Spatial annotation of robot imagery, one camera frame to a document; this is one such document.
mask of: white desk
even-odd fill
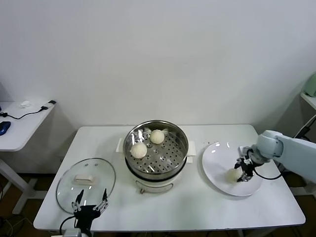
[[[86,158],[103,158],[112,163],[117,181],[109,198],[109,207],[93,221],[92,231],[197,231],[247,229],[300,225],[305,216],[283,178],[264,180],[250,197],[233,197],[215,188],[201,170],[201,156],[208,143],[215,141],[252,145],[257,133],[250,125],[181,126],[195,141],[197,156],[186,164],[181,181],[163,194],[140,194],[135,187],[122,154],[116,153],[120,137],[132,127],[82,127],[76,134],[56,177],[35,218],[41,230],[57,230],[70,215],[56,201],[56,187],[62,174],[74,163]],[[273,162],[265,164],[264,175],[279,171]],[[64,229],[73,228],[67,221]]]
[[[0,102],[0,106],[2,108],[1,112],[6,112],[9,115],[20,117],[24,114],[38,111],[45,103],[34,103],[32,106],[23,109],[19,108],[19,104],[20,103],[18,102]],[[0,122],[11,122],[11,126],[6,134],[0,136],[0,151],[15,152],[22,149],[52,109],[53,106],[48,110],[41,111],[38,114],[27,115],[19,120],[10,117],[0,117]],[[21,212],[27,199],[44,199],[47,193],[46,191],[33,190],[37,179],[31,179],[29,183],[26,183],[2,159],[0,159],[0,173],[9,181],[3,189],[3,194],[6,193],[11,184],[14,184],[23,192],[12,212],[13,214]]]

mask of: glass lid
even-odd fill
[[[83,190],[80,205],[98,205],[107,190],[109,197],[116,180],[113,166],[101,158],[84,159],[74,164],[59,180],[56,199],[59,206],[73,214],[72,202]]]

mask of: blue computer mouse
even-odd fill
[[[4,135],[11,126],[11,122],[3,121],[0,122],[0,136]]]

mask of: black cable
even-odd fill
[[[306,127],[310,128],[310,127],[313,125],[313,123],[315,122],[315,120],[316,120],[316,118],[314,118],[314,120],[312,121],[312,123],[311,123],[310,125],[306,126]]]
[[[253,152],[253,150],[252,150],[252,149],[249,149],[249,150],[247,151],[247,156],[248,156],[248,158],[250,158],[250,156],[249,156],[249,152],[250,152],[250,151]],[[253,171],[254,171],[255,174],[258,175],[259,177],[261,177],[261,178],[263,178],[263,179],[267,179],[267,180],[275,180],[275,179],[278,179],[279,177],[282,176],[282,173],[281,173],[281,174],[278,175],[277,177],[274,177],[274,178],[267,178],[267,177],[264,177],[264,176],[258,174],[257,171],[256,171],[256,169],[255,169],[255,167],[253,167]]]
[[[60,227],[59,227],[59,234],[62,235],[61,233],[61,229],[63,228],[63,225],[65,224],[66,221],[70,220],[70,219],[73,219],[75,216],[70,216],[70,217],[67,217],[65,220],[63,220],[63,222],[61,223]]]
[[[292,232],[294,233],[295,237],[298,237],[296,232],[294,231],[293,227],[291,227]]]
[[[311,140],[310,140],[307,136],[305,136],[305,135],[304,135],[302,138],[305,139],[306,141],[311,142]]]
[[[300,230],[297,227],[295,227],[295,226],[293,228],[296,230],[296,232],[298,233],[299,237],[302,237],[302,234],[301,234]]]
[[[41,111],[43,111],[43,110],[44,110],[44,109],[41,108],[41,109],[38,110],[37,112],[27,113],[27,114],[22,115],[22,116],[19,117],[19,118],[15,117],[15,116],[12,116],[12,115],[8,115],[7,113],[1,113],[0,115],[1,115],[2,117],[4,117],[4,118],[5,118],[5,117],[10,117],[10,118],[13,118],[13,119],[21,119],[21,118],[25,117],[26,115],[37,114],[37,113],[39,113],[39,112],[41,112]]]
[[[213,231],[209,231],[207,232],[206,236],[205,237],[209,237],[209,234],[212,233]]]
[[[282,173],[281,173],[281,174],[279,174],[277,177],[274,177],[274,178],[267,178],[267,177],[264,177],[264,176],[258,174],[255,169],[253,169],[253,171],[254,171],[254,172],[256,173],[256,175],[258,175],[259,177],[261,177],[261,178],[263,178],[263,179],[267,179],[267,180],[275,180],[275,179],[278,179],[279,177],[282,176]]]
[[[1,188],[1,197],[0,197],[0,202],[1,202],[1,200],[2,200],[2,198],[3,198],[3,186],[2,186],[1,183],[0,183],[0,188]]]

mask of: perforated steamer tray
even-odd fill
[[[162,130],[165,139],[161,144],[150,141],[151,131]],[[131,147],[143,142],[147,146],[147,154],[142,159],[132,156]],[[128,168],[138,177],[161,181],[173,177],[183,168],[188,152],[188,139],[185,133],[176,125],[153,120],[142,123],[132,129],[127,135],[123,151]]]

